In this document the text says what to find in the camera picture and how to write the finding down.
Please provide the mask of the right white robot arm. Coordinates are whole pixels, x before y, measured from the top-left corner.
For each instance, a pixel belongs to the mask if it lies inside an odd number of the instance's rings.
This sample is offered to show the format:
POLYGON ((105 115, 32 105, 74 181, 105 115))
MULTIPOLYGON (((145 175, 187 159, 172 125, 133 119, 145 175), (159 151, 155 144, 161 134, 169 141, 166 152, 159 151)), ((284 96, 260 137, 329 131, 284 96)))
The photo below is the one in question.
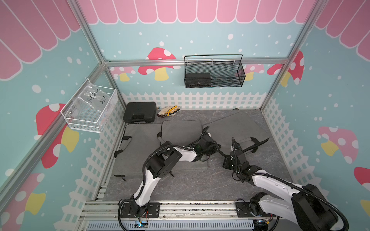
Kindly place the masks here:
POLYGON ((234 138, 231 139, 231 152, 224 166, 233 171, 234 180, 272 193, 268 195, 260 192, 250 199, 253 216, 273 214, 297 224, 303 231, 329 231, 341 220, 341 229, 349 230, 345 215, 328 202, 315 185, 294 184, 268 173, 261 167, 250 165, 244 150, 234 138))

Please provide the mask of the black box in basket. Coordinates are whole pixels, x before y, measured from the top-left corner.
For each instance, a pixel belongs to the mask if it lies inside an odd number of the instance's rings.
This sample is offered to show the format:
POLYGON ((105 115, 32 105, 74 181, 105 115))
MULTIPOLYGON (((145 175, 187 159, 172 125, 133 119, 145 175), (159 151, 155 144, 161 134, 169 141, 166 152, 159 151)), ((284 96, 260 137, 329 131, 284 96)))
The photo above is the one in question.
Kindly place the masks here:
POLYGON ((185 88, 208 88, 212 86, 210 73, 185 74, 185 88))

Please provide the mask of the yellow black pliers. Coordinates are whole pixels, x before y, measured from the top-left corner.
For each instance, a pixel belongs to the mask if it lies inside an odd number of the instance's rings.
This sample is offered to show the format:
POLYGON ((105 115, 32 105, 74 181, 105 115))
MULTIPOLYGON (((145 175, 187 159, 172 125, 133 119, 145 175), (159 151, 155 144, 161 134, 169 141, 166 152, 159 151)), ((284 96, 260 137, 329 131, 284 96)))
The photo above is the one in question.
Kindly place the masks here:
POLYGON ((177 111, 180 110, 180 107, 178 106, 173 106, 167 111, 167 116, 175 114, 177 111))

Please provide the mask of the grey laptop bag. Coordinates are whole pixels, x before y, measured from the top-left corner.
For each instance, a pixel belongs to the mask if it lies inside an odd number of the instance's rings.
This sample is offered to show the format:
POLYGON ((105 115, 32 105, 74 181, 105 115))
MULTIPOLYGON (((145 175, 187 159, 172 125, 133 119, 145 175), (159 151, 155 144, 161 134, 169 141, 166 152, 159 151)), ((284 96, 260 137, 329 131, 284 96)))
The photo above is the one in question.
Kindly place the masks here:
POLYGON ((231 116, 204 125, 207 132, 221 145, 221 155, 232 152, 232 138, 241 146, 244 153, 255 152, 258 147, 269 140, 269 135, 257 125, 246 113, 238 112, 231 116))
POLYGON ((160 146, 157 138, 160 130, 160 124, 127 125, 112 174, 126 179, 141 177, 143 163, 160 146))
MULTIPOLYGON (((202 124, 199 120, 164 121, 157 138, 161 144, 170 141, 172 144, 185 146, 197 140, 202 133, 202 124)), ((207 162, 179 161, 172 169, 173 175, 196 173, 208 170, 207 162)))

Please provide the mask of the black plastic tool case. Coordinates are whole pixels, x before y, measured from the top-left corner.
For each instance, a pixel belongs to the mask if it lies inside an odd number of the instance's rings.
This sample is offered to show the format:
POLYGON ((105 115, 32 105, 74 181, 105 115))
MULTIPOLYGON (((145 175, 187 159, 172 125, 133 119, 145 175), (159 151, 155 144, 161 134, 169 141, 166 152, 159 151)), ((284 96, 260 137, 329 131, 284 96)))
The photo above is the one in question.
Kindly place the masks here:
POLYGON ((127 104, 123 121, 128 124, 136 122, 152 123, 156 117, 155 102, 130 102, 127 104))

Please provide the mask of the clear plastic bag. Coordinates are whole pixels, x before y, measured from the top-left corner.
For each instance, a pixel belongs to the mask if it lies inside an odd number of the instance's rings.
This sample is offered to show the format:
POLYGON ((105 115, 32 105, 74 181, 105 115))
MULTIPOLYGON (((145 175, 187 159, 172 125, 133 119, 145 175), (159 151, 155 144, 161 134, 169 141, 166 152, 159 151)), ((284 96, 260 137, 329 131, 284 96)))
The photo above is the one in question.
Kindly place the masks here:
POLYGON ((89 83, 72 99, 72 105, 66 114, 68 122, 76 128, 101 129, 106 122, 104 111, 110 99, 111 95, 102 87, 89 83))

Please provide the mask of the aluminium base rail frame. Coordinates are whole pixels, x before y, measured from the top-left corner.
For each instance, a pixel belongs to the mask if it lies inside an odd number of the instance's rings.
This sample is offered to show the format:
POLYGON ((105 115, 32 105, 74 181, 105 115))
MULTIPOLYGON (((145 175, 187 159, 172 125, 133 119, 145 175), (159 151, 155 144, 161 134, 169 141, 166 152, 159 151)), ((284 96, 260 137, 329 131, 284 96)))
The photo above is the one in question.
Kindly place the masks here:
POLYGON ((158 201, 149 204, 141 218, 129 212, 128 204, 124 204, 124 211, 118 215, 117 202, 88 202, 78 219, 76 230, 252 231, 261 224, 274 226, 278 219, 283 223, 293 223, 265 213, 260 217, 239 217, 236 201, 158 201))

